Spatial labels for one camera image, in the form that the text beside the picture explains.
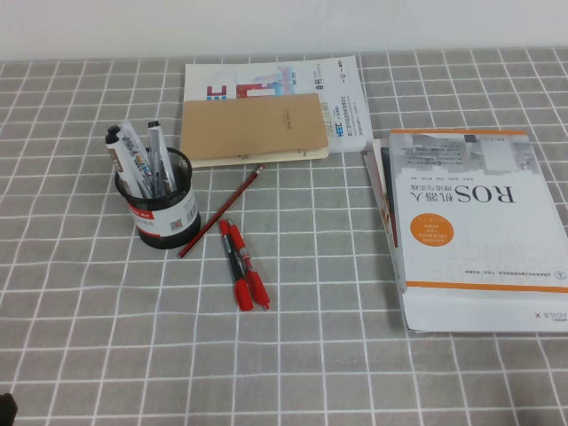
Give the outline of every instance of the sticker on pen holder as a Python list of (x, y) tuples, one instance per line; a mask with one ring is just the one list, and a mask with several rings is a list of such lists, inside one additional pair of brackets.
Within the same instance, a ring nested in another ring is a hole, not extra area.
[(142, 210), (128, 205), (136, 227), (152, 237), (169, 237), (189, 228), (199, 216), (193, 189), (183, 200), (163, 210)]

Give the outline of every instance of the paper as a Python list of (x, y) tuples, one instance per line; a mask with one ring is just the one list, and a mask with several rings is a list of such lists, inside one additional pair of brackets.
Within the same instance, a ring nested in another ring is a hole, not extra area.
[(373, 139), (355, 57), (268, 64), (188, 64), (184, 102), (317, 93), (330, 153)]
[(181, 150), (192, 162), (325, 148), (315, 93), (184, 104)]
[(242, 155), (239, 157), (216, 158), (214, 160), (193, 160), (192, 167), (234, 166), (239, 164), (258, 164), (261, 162), (293, 162), (318, 160), (327, 157), (327, 148), (288, 151), (286, 153)]

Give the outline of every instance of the stack of books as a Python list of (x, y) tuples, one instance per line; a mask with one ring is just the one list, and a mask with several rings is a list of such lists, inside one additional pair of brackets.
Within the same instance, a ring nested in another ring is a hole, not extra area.
[(181, 151), (194, 167), (325, 158), (372, 138), (353, 56), (185, 66)]
[(365, 160), (410, 329), (568, 331), (568, 239), (524, 132), (393, 130)]

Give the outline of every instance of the red pen barrel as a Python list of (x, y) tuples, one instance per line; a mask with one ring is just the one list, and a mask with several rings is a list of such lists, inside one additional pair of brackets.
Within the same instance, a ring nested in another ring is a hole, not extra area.
[(229, 234), (229, 222), (227, 219), (223, 219), (219, 222), (219, 231), (221, 231), (221, 235)]
[(252, 311), (252, 299), (250, 298), (247, 282), (244, 279), (238, 280), (234, 285), (234, 298), (241, 311)]
[(231, 238), (233, 238), (234, 241), (234, 246), (238, 250), (246, 248), (247, 246), (245, 245), (245, 241), (242, 239), (241, 233), (239, 232), (239, 228), (237, 227), (237, 225), (232, 224), (231, 222), (228, 221), (227, 223), (229, 224), (229, 229), (227, 230), (227, 232), (231, 234)]

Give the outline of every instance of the mesh pencil cup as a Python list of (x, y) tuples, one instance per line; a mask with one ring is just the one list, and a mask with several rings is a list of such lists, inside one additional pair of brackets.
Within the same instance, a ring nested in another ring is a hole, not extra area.
[(140, 239), (148, 246), (173, 249), (191, 240), (201, 228), (192, 190), (192, 164), (177, 149), (168, 148), (177, 189), (160, 198), (138, 198), (126, 192), (116, 172), (114, 184), (128, 202)]

